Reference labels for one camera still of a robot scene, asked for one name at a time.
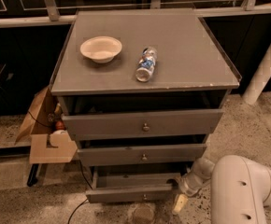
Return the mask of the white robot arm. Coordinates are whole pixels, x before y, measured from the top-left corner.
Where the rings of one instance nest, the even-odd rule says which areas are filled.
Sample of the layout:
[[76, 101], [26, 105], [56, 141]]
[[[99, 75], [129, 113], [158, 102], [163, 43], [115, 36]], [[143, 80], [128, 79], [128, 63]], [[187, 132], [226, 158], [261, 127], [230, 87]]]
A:
[[227, 155], [217, 162], [199, 158], [177, 179], [178, 194], [172, 213], [210, 186], [211, 224], [266, 224], [271, 210], [271, 168], [250, 159]]

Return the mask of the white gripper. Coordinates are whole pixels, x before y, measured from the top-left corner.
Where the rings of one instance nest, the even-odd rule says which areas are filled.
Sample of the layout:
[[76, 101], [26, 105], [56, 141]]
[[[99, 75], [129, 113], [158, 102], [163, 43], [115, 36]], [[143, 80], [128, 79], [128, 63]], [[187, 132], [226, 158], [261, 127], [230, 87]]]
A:
[[190, 172], [183, 177], [174, 177], [173, 180], [178, 184], [179, 190], [183, 193], [175, 197], [172, 206], [172, 214], [177, 215], [187, 204], [188, 197], [194, 196], [201, 188], [210, 183], [210, 176]]

